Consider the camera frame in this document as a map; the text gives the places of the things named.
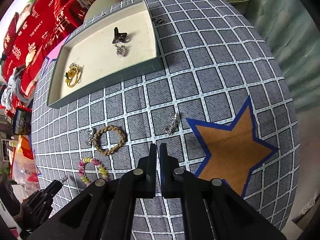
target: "curtain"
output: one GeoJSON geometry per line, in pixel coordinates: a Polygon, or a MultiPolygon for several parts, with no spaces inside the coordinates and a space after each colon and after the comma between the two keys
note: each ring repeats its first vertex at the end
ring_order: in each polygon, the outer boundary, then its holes
{"type": "Polygon", "coordinates": [[[270,46],[297,112],[320,105],[320,32],[300,0],[251,0],[245,17],[270,46]]]}

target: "plastic bag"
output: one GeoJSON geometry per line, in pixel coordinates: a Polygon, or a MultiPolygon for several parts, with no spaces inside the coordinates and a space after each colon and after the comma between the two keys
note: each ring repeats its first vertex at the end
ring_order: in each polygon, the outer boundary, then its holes
{"type": "Polygon", "coordinates": [[[40,172],[36,167],[28,137],[19,136],[11,166],[11,178],[25,187],[27,195],[30,196],[36,190],[40,190],[38,175],[40,172]]]}

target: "red cushion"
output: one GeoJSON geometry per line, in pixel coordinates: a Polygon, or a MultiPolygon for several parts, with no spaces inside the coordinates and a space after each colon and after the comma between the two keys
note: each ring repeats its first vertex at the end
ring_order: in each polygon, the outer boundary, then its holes
{"type": "MultiPolygon", "coordinates": [[[[91,5],[95,0],[84,0],[91,5]]],[[[10,52],[3,67],[4,77],[9,79],[13,69],[25,64],[30,45],[36,47],[33,61],[21,76],[21,92],[29,97],[36,88],[41,66],[46,56],[72,31],[83,23],[87,9],[82,8],[77,0],[38,0],[30,16],[21,28],[21,33],[14,42],[15,51],[10,52]]],[[[13,110],[20,105],[19,100],[12,100],[13,110]]]]}
{"type": "Polygon", "coordinates": [[[2,66],[2,76],[6,82],[9,81],[9,77],[13,73],[13,69],[17,66],[20,66],[19,62],[17,61],[16,57],[10,53],[7,58],[5,59],[5,62],[2,66]]]}
{"type": "Polygon", "coordinates": [[[4,36],[4,40],[3,40],[3,51],[4,54],[6,54],[7,56],[9,55],[13,42],[16,39],[16,27],[17,27],[17,21],[19,18],[19,14],[16,12],[9,24],[9,28],[4,36]]]}
{"type": "Polygon", "coordinates": [[[19,33],[19,31],[20,31],[20,29],[23,27],[26,19],[29,17],[35,1],[36,1],[36,0],[30,0],[30,1],[28,1],[28,3],[26,4],[26,6],[24,7],[24,9],[21,11],[21,13],[20,13],[20,15],[19,15],[18,22],[17,22],[16,33],[19,33]]]}

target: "braided bracelet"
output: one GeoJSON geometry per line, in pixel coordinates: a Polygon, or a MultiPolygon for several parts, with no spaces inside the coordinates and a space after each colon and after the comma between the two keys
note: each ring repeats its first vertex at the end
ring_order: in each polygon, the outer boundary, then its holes
{"type": "Polygon", "coordinates": [[[94,138],[93,138],[93,145],[97,149],[97,151],[100,152],[102,155],[109,156],[110,154],[114,153],[117,149],[119,149],[119,147],[121,147],[123,145],[125,139],[126,139],[126,135],[119,127],[108,125],[105,128],[101,128],[99,131],[97,131],[95,133],[94,138]],[[101,134],[103,134],[107,131],[116,131],[118,133],[118,135],[120,136],[120,141],[113,148],[111,148],[109,150],[102,150],[98,145],[98,140],[99,140],[101,134]]]}
{"type": "Polygon", "coordinates": [[[79,161],[79,174],[80,174],[80,179],[86,184],[88,187],[91,182],[87,179],[87,177],[84,174],[84,167],[87,163],[92,163],[93,165],[97,166],[98,170],[102,174],[102,178],[107,179],[107,171],[106,169],[102,166],[102,164],[94,158],[84,158],[82,161],[79,161]]]}

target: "gold brooch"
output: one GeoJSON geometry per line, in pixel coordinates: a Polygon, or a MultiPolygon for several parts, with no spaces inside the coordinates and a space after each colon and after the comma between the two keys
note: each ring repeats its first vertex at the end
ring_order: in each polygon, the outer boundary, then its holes
{"type": "Polygon", "coordinates": [[[68,72],[66,72],[66,83],[67,86],[72,88],[74,87],[78,82],[79,82],[79,73],[80,73],[80,66],[77,65],[76,63],[71,63],[71,65],[69,66],[70,70],[68,72]],[[71,81],[74,78],[74,76],[76,76],[76,80],[75,82],[71,85],[71,81]]]}

